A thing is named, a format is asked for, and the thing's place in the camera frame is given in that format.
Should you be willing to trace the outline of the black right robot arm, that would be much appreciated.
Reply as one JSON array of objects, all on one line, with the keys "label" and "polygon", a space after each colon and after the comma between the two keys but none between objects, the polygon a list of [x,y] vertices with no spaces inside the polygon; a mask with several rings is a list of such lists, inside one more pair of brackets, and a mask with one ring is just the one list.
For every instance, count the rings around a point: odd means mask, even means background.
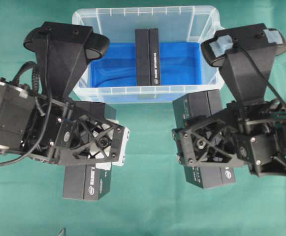
[{"label": "black right robot arm", "polygon": [[286,177],[286,111],[276,99],[232,102],[207,118],[191,119],[172,133],[183,166],[248,166],[258,177]]}]

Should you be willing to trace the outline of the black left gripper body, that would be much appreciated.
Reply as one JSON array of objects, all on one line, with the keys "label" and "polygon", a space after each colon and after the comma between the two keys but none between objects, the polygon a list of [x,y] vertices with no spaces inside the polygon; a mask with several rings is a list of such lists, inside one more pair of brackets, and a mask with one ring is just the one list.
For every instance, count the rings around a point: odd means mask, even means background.
[{"label": "black left gripper body", "polygon": [[123,166],[129,129],[77,108],[77,102],[71,98],[21,98],[21,123],[26,129],[19,150],[29,159],[51,165]]}]

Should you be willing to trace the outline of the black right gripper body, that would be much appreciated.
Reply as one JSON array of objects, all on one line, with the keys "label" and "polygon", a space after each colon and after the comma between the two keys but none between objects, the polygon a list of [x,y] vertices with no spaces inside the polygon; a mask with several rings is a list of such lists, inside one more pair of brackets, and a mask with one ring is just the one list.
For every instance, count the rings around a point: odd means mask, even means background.
[{"label": "black right gripper body", "polygon": [[286,176],[286,105],[276,99],[247,106],[230,103],[172,134],[183,166],[247,166],[258,177]]}]

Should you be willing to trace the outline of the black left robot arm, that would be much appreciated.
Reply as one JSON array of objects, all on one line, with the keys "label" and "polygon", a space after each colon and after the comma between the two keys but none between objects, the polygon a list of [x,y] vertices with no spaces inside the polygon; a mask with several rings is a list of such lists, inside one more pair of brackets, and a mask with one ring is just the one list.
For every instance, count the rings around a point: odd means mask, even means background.
[{"label": "black left robot arm", "polygon": [[15,154],[3,165],[30,158],[60,166],[94,165],[109,170],[125,161],[129,129],[116,111],[100,102],[49,99],[40,94],[33,61],[12,81],[0,79],[0,154]]}]

